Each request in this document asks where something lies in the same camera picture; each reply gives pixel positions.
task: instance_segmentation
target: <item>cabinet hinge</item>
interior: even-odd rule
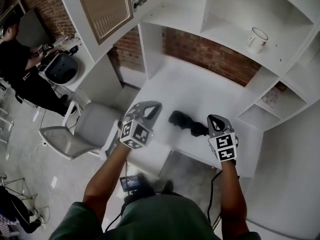
[[[138,6],[142,6],[147,0],[132,0],[132,8],[133,12],[135,13],[137,11]]]

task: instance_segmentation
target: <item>small screen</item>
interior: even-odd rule
[[[128,188],[131,191],[136,187],[140,186],[140,182],[137,176],[128,176],[127,179],[126,177],[121,177],[120,182],[121,182],[123,191],[127,191]]]

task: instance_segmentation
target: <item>mug handle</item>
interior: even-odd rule
[[[252,36],[249,38],[249,40],[248,40],[248,46],[249,46],[249,47],[251,47],[251,45],[252,45],[252,43],[253,43],[253,41],[254,41],[255,39],[256,39],[256,38],[255,38],[255,37],[252,37]]]

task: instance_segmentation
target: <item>forearm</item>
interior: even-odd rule
[[[247,205],[242,194],[236,166],[231,161],[222,162],[221,223],[224,240],[234,240],[249,232],[246,218]]]
[[[28,59],[28,62],[26,64],[26,67],[24,70],[29,70],[31,69],[33,66],[37,65],[38,63],[40,63],[42,60],[41,57],[35,57],[35,58],[30,58]]]
[[[242,193],[236,166],[231,161],[222,162],[221,217],[246,219],[247,205]]]
[[[39,49],[39,47],[30,48],[29,53],[32,55],[32,54],[34,54],[35,52],[37,52],[38,49]]]
[[[115,190],[130,148],[122,143],[114,149],[86,186],[83,203],[90,207],[102,223],[109,198]]]

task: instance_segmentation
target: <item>wrist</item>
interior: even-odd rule
[[[232,160],[228,160],[228,161],[224,161],[224,162],[221,162],[221,167],[222,167],[222,170],[224,168],[235,168],[236,167],[236,161],[234,159]]]
[[[123,153],[125,153],[127,156],[129,155],[130,151],[131,151],[131,148],[128,147],[127,145],[119,142],[118,144],[118,148],[123,151]]]

